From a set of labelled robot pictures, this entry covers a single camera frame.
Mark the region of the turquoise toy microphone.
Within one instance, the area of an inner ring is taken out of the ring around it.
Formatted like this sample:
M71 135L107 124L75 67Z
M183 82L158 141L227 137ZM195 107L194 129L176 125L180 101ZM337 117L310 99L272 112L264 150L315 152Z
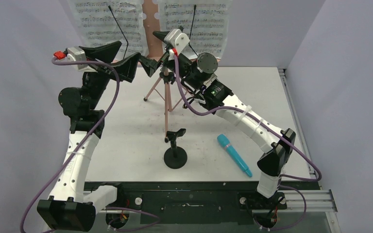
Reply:
M250 168L245 163L245 161L241 158L241 156L236 151L236 149L232 146L229 139L224 134L220 134L220 135L217 136L217 141L218 141L219 145L227 152L227 154L235 162L235 164L239 167L239 169L243 173L245 173L248 177L251 178L253 176L253 174L252 174Z

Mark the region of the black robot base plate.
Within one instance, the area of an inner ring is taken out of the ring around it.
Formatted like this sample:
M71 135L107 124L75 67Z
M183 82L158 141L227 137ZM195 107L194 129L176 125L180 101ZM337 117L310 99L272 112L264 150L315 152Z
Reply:
M257 182L110 182L118 189L111 205L141 210L144 213L108 212L101 218L113 227L131 228L132 224L253 224L265 220L275 209L285 210L278 200L283 188L270 199L257 193Z

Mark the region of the pink perforated music stand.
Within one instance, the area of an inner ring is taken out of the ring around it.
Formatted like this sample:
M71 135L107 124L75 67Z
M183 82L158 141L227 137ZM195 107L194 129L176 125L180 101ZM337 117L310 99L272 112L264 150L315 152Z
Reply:
M171 141L168 114L175 109L171 101L170 85L180 82L182 96L180 100L185 105L192 103L193 100L199 100L204 107L210 109L218 107L221 100L218 97L211 97L208 91L217 79L215 71L218 69L218 61L215 56L207 52L199 54L195 60L190 60L183 55L183 49L190 45L189 37L183 32L183 27L167 32L154 31L152 34L165 45L165 48L159 60L140 57L139 61L148 76L151 77L158 69L161 70L156 82L144 97L144 101L148 100L152 92L158 91L157 86L160 83L164 84L164 93L160 94L160 97L164 100L164 141L167 143Z

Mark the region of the black microphone stand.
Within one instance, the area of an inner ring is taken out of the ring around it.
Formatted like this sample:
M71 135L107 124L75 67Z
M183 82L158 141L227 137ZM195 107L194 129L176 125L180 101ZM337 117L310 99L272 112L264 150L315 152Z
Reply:
M168 148L164 153L164 162L169 168L179 169L187 162L186 151L176 144L176 139L182 137L185 133L185 128L181 128L176 132L167 131L166 133L166 142L170 142L170 148Z

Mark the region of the white sheet music paper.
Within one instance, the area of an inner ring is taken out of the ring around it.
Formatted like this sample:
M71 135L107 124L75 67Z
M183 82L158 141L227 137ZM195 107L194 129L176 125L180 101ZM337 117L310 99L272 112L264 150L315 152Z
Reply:
M136 52L149 54L142 0L67 0L72 22L83 44L98 47L115 41L122 43L115 59Z
M161 31L184 28L190 39L182 54L189 59L208 52L221 59L227 44L231 0L159 0Z

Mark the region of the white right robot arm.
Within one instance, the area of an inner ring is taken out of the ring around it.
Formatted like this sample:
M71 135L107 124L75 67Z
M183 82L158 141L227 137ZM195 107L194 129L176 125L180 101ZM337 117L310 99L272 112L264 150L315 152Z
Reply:
M181 29L154 31L153 35L165 44L165 51L157 61L147 57L141 65L152 76L159 67L170 71L170 79L181 89L186 89L200 106L233 124L262 150L257 162L261 171L255 202L261 208L274 203L282 176L282 170L293 151L296 138L294 130L283 130L256 114L251 106L244 104L233 91L218 80L217 58L208 52L200 53L194 61L183 55L190 39Z

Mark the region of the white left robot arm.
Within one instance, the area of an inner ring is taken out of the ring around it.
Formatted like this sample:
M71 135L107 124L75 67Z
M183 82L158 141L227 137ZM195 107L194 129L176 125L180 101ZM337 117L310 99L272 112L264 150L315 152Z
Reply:
M108 114L108 110L97 110L96 106L111 80L133 81L141 56L137 52L115 62L120 47L121 42L115 41L94 48L70 47L53 55L55 65L72 66L82 72L83 77L81 87L64 88L58 96L64 115L70 119L70 128L64 163L51 178L54 187L48 197L37 204L37 212L49 232L87 232L99 211L108 205L119 209L125 204L126 196L115 185L102 185L84 194L89 164Z

